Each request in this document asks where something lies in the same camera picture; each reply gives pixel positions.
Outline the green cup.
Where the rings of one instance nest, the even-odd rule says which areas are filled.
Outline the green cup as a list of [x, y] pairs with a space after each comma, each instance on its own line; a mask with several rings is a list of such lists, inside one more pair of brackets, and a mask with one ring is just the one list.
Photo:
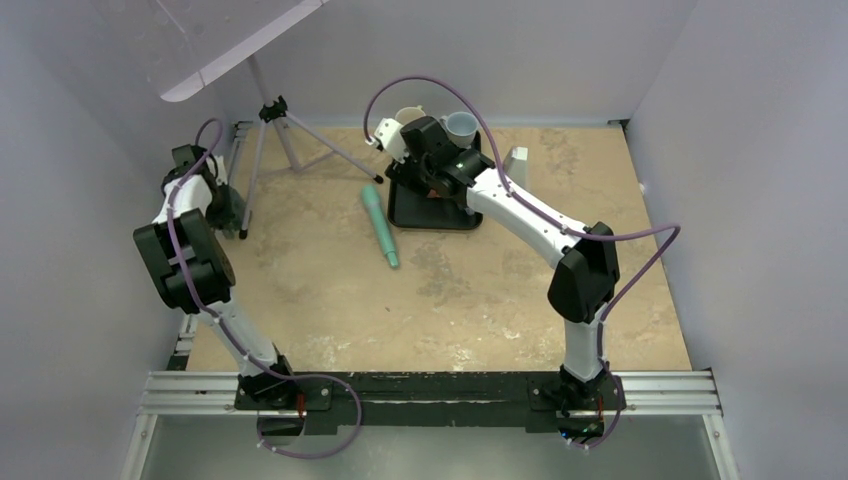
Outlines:
[[394, 119], [400, 123], [401, 125], [407, 125], [414, 120], [425, 117], [426, 112], [423, 110], [421, 105], [418, 106], [407, 106], [399, 109]]

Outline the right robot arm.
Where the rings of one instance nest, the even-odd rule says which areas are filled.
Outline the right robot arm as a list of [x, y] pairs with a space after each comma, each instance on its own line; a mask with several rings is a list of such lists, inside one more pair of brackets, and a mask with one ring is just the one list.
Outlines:
[[497, 222], [552, 268], [547, 298], [564, 320], [566, 341], [561, 392], [576, 407], [596, 399], [607, 375], [601, 320], [620, 278], [608, 226], [589, 227], [539, 201], [479, 149], [454, 143], [433, 117], [386, 118], [373, 136], [392, 158], [391, 180]]

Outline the white mug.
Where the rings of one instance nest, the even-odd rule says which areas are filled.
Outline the white mug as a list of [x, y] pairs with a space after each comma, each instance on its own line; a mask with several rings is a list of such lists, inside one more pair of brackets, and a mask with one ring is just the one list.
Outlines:
[[449, 139], [457, 147], [465, 149], [473, 145], [479, 123], [472, 113], [457, 111], [442, 116], [440, 121]]

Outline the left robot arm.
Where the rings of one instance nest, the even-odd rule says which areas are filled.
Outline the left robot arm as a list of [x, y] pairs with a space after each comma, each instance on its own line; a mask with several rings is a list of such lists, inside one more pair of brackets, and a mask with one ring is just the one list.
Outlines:
[[273, 342], [249, 321], [233, 294], [236, 276], [216, 234], [234, 217], [234, 191], [218, 175], [222, 162], [199, 146], [173, 149], [164, 203], [132, 238], [164, 304], [205, 323], [236, 360], [240, 391], [275, 409], [302, 390]]

